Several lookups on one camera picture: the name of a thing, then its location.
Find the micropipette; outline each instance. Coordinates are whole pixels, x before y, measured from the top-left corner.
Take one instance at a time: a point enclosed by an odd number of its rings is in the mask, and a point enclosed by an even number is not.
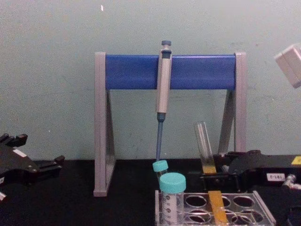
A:
[[[157,83],[157,120],[158,120],[158,134],[157,134],[157,151],[156,160],[160,160],[162,130],[163,122],[167,112],[168,94],[170,89],[170,74],[171,74],[171,41],[164,40],[161,45],[163,49],[160,50],[158,61],[158,83]]]

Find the label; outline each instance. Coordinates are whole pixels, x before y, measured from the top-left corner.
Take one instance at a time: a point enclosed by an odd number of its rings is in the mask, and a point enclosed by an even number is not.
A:
[[[267,173],[268,181],[285,181],[284,173]]]
[[[177,223],[177,197],[176,195],[165,195],[163,197],[163,215],[167,223]]]
[[[296,156],[292,161],[292,165],[301,165],[301,156]]]
[[[27,156],[26,154],[24,154],[23,152],[21,152],[21,151],[18,150],[18,149],[13,150],[13,152],[16,153],[16,154],[18,154],[18,155],[20,155],[22,158],[24,158],[24,157]]]

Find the light green wall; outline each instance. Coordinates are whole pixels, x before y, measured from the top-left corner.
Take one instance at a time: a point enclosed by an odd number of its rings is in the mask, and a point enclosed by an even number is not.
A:
[[[174,54],[247,52],[247,149],[300,153],[301,90],[273,59],[301,41],[300,9],[298,0],[1,0],[0,133],[27,133],[20,149],[34,159],[92,159],[94,52],[157,54],[168,39]],[[197,157],[200,120],[216,151],[224,94],[172,91],[162,156]],[[154,106],[154,91],[112,92],[118,158],[154,158]]]

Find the black device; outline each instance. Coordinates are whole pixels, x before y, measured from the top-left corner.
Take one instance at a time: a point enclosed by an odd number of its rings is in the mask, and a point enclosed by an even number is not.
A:
[[[30,185],[59,175],[63,167],[64,156],[61,155],[53,161],[43,164],[36,164],[26,154],[14,148],[25,145],[27,137],[26,134],[16,137],[3,134],[0,137],[0,186],[9,183]],[[5,198],[6,195],[0,193],[0,201]]]
[[[201,174],[192,186],[203,191],[245,192],[255,185],[282,186],[289,175],[294,176],[294,183],[301,183],[298,155],[263,155],[259,150],[251,150],[214,155],[214,162],[217,173]]]

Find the yellow strip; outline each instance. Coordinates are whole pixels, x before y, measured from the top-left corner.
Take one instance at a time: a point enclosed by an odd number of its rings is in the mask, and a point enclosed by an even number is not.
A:
[[[203,166],[204,173],[216,173],[215,166]],[[223,209],[224,203],[222,201],[222,193],[221,191],[209,191],[208,192],[209,199],[211,202],[212,212],[215,218],[215,223],[219,223],[217,225],[227,225],[227,215],[225,210]]]
[[[301,156],[296,156],[292,161],[292,165],[301,165]]]

